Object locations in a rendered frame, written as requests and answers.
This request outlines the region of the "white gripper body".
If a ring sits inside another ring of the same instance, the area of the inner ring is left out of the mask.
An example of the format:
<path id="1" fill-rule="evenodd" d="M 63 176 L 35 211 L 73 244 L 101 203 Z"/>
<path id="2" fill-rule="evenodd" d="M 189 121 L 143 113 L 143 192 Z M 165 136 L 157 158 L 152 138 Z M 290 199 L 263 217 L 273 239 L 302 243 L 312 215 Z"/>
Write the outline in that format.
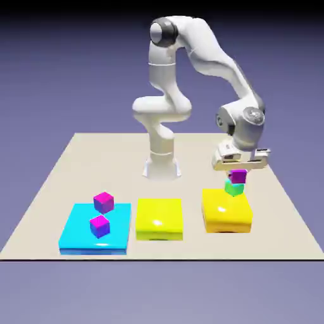
<path id="1" fill-rule="evenodd" d="M 253 159 L 249 161 L 241 161 L 239 159 L 225 159 L 220 156 L 219 151 L 214 153 L 211 163 L 213 169 L 216 171 L 230 171 L 230 170 L 255 170 L 262 169 L 268 164 L 269 149 L 256 149 L 254 151 Z"/>

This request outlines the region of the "small magenta cube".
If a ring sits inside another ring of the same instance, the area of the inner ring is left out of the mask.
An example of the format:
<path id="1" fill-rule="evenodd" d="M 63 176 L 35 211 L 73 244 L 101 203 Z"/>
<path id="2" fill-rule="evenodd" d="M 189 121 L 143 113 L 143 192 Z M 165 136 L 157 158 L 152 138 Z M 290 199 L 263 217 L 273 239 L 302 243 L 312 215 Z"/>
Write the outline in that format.
<path id="1" fill-rule="evenodd" d="M 90 219 L 89 224 L 92 234 L 98 239 L 110 233 L 110 222 L 103 215 Z"/>
<path id="2" fill-rule="evenodd" d="M 102 192 L 93 197 L 94 208 L 101 214 L 106 214 L 112 211 L 115 207 L 114 197 L 107 193 Z"/>
<path id="3" fill-rule="evenodd" d="M 246 182 L 247 170 L 246 169 L 236 169 L 232 170 L 232 180 L 233 184 L 244 184 Z"/>

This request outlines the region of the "small green cube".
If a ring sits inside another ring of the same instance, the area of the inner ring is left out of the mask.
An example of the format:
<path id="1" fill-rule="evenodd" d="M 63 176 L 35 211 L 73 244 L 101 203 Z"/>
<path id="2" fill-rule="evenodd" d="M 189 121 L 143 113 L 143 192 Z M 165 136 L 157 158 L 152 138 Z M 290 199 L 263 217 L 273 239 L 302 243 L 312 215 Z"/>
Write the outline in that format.
<path id="1" fill-rule="evenodd" d="M 230 194 L 232 197 L 239 196 L 244 193 L 245 184 L 233 184 L 228 178 L 225 181 L 224 190 L 226 193 Z"/>

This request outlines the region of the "large orange-yellow box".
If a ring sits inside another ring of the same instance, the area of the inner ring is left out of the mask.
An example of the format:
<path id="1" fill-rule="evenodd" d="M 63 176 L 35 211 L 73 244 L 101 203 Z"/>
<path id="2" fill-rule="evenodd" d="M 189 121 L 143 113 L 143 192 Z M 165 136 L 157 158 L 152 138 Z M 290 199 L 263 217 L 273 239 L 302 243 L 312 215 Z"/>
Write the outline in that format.
<path id="1" fill-rule="evenodd" d="M 251 231 L 253 213 L 244 193 L 231 196 L 224 189 L 203 189 L 201 208 L 207 233 Z"/>

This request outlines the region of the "large yellow box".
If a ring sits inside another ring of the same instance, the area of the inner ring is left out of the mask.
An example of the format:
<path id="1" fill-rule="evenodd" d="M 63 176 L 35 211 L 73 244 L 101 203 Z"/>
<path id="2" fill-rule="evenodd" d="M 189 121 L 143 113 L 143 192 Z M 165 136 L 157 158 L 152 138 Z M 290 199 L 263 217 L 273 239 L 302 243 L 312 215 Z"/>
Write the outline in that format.
<path id="1" fill-rule="evenodd" d="M 183 240 L 181 199 L 140 198 L 135 231 L 137 240 Z"/>

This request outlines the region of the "large cyan box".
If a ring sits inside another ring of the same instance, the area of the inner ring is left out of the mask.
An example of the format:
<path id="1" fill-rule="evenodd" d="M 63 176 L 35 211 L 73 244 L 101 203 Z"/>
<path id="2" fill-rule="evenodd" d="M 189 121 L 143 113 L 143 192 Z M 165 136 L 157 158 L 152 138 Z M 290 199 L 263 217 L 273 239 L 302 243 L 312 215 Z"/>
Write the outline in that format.
<path id="1" fill-rule="evenodd" d="M 93 204 L 75 204 L 59 239 L 61 254 L 125 255 L 131 204 L 118 203 L 105 215 Z"/>

